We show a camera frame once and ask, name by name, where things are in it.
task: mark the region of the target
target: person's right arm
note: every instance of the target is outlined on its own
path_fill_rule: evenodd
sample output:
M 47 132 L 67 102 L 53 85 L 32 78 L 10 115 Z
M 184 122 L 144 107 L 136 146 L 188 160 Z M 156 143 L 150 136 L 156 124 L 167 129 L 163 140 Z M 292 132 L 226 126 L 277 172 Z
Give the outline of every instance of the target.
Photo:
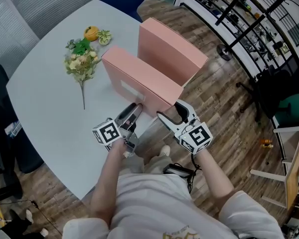
M 219 208 L 219 221 L 240 238 L 283 239 L 283 233 L 265 208 L 233 184 L 207 149 L 196 154 L 208 188 Z

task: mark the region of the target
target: person's left arm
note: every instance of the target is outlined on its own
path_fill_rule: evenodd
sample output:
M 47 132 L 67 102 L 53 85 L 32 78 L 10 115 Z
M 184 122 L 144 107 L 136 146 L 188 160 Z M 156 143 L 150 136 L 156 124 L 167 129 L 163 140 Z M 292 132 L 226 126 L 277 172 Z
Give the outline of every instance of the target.
M 116 188 L 126 148 L 122 138 L 113 142 L 91 200 L 91 217 L 104 220 L 108 226 L 115 211 Z

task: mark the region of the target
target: white t-shirt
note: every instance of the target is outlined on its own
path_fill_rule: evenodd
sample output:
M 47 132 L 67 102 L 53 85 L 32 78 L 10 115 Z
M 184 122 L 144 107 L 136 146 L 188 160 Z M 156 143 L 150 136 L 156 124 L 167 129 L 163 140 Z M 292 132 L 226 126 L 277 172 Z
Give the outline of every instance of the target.
M 97 218 L 69 221 L 63 239 L 283 239 L 277 221 L 243 191 L 223 206 L 219 221 L 198 209 L 175 174 L 119 177 L 108 228 Z

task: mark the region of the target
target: beige pants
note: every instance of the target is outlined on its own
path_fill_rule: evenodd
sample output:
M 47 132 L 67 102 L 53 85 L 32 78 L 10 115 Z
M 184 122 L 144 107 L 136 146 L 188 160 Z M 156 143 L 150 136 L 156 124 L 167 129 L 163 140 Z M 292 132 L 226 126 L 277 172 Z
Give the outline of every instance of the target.
M 172 161 L 170 157 L 156 156 L 153 157 L 146 166 L 144 166 L 143 158 L 134 155 L 122 161 L 120 176 L 128 173 L 162 174 L 163 169 L 171 163 Z

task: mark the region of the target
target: wooden floor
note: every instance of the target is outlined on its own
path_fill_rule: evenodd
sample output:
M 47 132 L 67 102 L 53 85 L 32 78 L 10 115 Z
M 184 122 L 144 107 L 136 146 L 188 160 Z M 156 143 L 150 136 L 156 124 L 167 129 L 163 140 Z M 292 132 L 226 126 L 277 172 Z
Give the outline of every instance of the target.
M 237 89 L 235 86 L 235 83 L 239 81 L 248 83 L 248 77 L 243 68 L 235 59 L 226 62 L 218 56 L 216 45 L 220 43 L 220 40 L 187 9 L 173 7 L 159 0 L 146 0 L 140 6 L 139 13 L 143 20 L 154 17 L 162 21 L 209 57 L 207 64 L 186 86 L 181 99 L 190 103 L 200 116 L 201 121 L 207 123 L 214 136 L 209 151 L 234 186 L 247 192 L 263 205 L 279 223 L 282 223 L 286 218 L 286 210 L 261 200 L 261 196 L 284 201 L 283 184 L 249 174 L 249 170 L 252 168 L 283 174 L 283 168 L 280 162 L 281 154 L 278 142 L 272 133 L 273 128 L 270 121 L 262 116 L 261 123 L 256 123 L 254 121 L 256 111 L 254 105 L 250 106 L 243 114 L 239 112 L 239 107 L 250 98 L 243 89 Z M 170 109 L 168 114 L 172 117 L 176 116 L 174 109 Z M 272 139 L 274 148 L 261 148 L 260 139 Z M 157 155 L 164 144 L 169 144 L 172 160 L 186 167 L 192 167 L 189 153 L 176 144 L 172 135 L 160 122 L 156 122 L 141 137 L 141 141 L 142 144 L 138 147 L 137 154 L 144 157 L 145 160 Z M 23 199 L 35 200 L 41 211 L 60 232 L 68 220 L 88 215 L 88 208 L 63 186 L 45 164 L 31 174 L 18 172 L 18 176 L 24 190 Z M 198 208 L 217 217 L 218 210 L 213 206 L 201 172 L 194 180 L 191 194 Z M 34 213 L 36 224 L 29 231 L 46 227 L 50 231 L 48 238 L 61 238 L 58 231 L 29 201 L 2 205 L 2 208 L 5 213 L 9 208 L 13 208 L 17 212 L 30 208 Z

